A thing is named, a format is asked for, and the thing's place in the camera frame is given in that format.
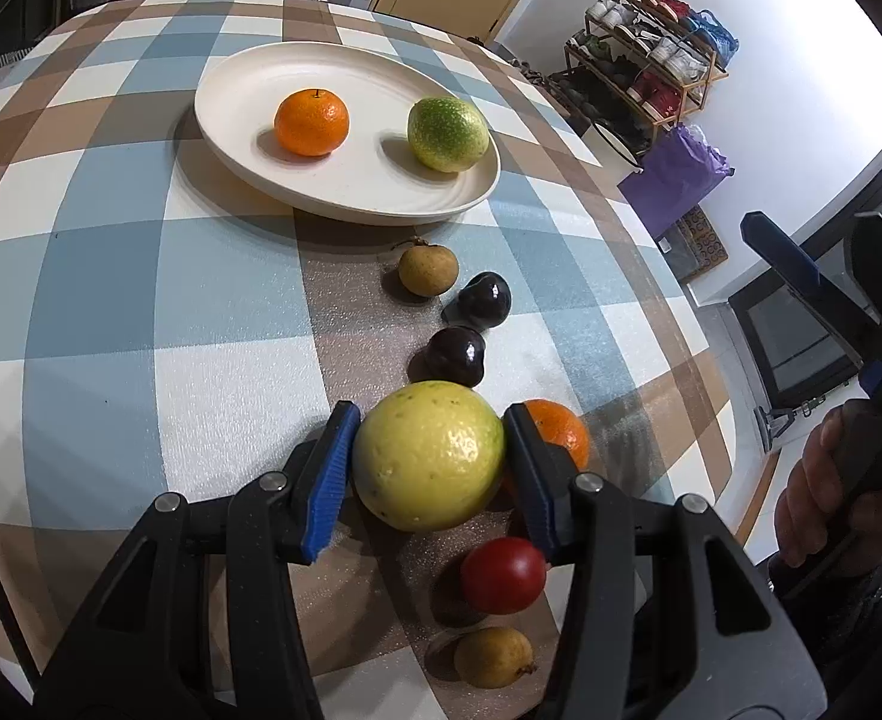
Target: finger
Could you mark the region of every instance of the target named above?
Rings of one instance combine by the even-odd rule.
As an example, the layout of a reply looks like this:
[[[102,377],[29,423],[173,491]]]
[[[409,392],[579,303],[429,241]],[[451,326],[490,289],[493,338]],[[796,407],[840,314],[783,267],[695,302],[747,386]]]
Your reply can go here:
[[[805,555],[814,555],[827,543],[828,531],[824,527],[824,514],[814,502],[808,487],[803,464],[795,464],[791,469],[785,497],[788,499],[788,509],[795,535],[798,537],[798,546]]]
[[[882,561],[882,490],[857,498],[848,522],[859,537],[841,556],[835,573],[855,577],[873,570]]]
[[[801,464],[808,481],[808,489],[817,507],[824,514],[833,514],[841,505],[844,490],[841,474],[831,453],[838,446],[841,436],[841,412],[829,413],[824,422],[808,435]]]
[[[858,577],[873,571],[882,561],[882,538],[862,536],[838,559],[832,574],[839,577]]]
[[[821,448],[826,452],[835,451],[841,443],[841,434],[844,432],[841,406],[836,406],[826,413],[821,426]]]
[[[848,523],[853,531],[882,538],[882,490],[857,498],[851,505]]]
[[[798,546],[798,537],[788,509],[788,496],[783,491],[774,507],[774,535],[778,539],[778,551],[784,562],[791,568],[801,565],[805,556]]]

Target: bag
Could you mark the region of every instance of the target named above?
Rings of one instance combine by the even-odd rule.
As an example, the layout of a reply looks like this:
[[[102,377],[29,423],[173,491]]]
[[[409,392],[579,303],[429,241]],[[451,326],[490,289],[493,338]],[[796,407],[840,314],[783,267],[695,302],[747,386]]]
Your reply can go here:
[[[718,67],[725,70],[731,57],[737,53],[740,43],[710,10],[692,12],[681,19],[684,29],[694,33],[718,53]]]
[[[655,240],[735,172],[700,128],[684,124],[659,136],[641,166],[617,187]]]

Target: plaid tablecloth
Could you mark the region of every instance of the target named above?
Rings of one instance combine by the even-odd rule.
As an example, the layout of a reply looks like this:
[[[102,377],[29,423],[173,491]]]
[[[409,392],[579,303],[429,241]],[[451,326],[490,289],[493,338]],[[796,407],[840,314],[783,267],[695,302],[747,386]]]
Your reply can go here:
[[[201,139],[204,69],[279,40],[343,43],[478,105],[502,156],[491,199],[451,223],[361,227],[304,214]],[[534,87],[481,47],[308,1],[118,1],[46,37],[0,88],[0,572],[41,665],[125,531],[164,490],[196,500],[276,469],[341,398],[406,384],[440,302],[392,298],[392,247],[450,247],[460,283],[507,279],[478,386],[499,412],[545,397],[584,415],[593,466],[627,493],[709,500],[734,420],[694,314],[598,161]],[[467,622],[444,567],[508,527],[495,505],[434,535],[349,498],[317,565],[294,567],[329,717],[515,717],[544,688],[569,574],[502,620],[541,666],[473,691],[436,653]],[[215,605],[220,596],[215,591]],[[215,676],[227,685],[223,624]],[[0,628],[0,657],[13,659]]]

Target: black plum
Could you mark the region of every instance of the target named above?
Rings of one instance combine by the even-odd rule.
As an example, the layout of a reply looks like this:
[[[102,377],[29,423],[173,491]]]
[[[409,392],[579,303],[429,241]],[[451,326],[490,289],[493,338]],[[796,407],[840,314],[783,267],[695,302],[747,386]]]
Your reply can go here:
[[[484,271],[469,281],[457,295],[457,308],[468,322],[486,330],[497,327],[511,312],[511,289],[505,279]]]
[[[428,341],[424,361],[436,378],[474,386],[484,378],[484,338],[470,327],[438,330]]]

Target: cherry tomato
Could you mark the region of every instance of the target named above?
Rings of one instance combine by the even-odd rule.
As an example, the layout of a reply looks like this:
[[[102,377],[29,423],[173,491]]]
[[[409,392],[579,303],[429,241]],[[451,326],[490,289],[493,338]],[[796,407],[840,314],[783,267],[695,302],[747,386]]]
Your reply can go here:
[[[461,564],[464,598],[485,614],[513,614],[533,604],[545,588],[548,565],[526,538],[495,538],[468,552]]]

